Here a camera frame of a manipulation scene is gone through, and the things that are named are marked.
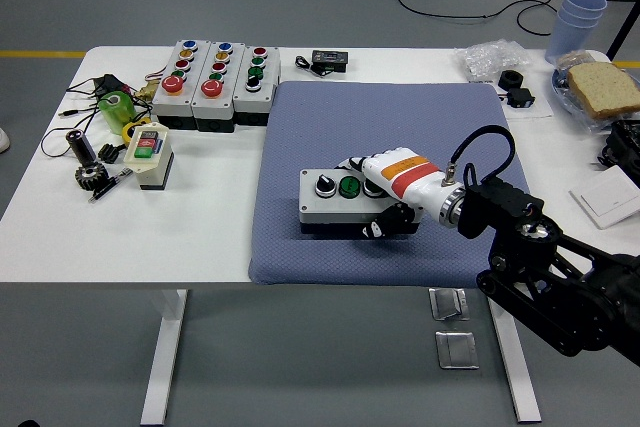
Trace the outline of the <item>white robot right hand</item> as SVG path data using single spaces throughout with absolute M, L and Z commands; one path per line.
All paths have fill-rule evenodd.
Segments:
M 456 185 L 443 187 L 445 173 L 426 157 L 405 147 L 369 157 L 351 157 L 338 167 L 362 173 L 366 180 L 394 199 L 390 207 L 363 228 L 368 239 L 399 234 L 402 227 L 425 214 L 440 222 L 442 206 L 456 189 Z

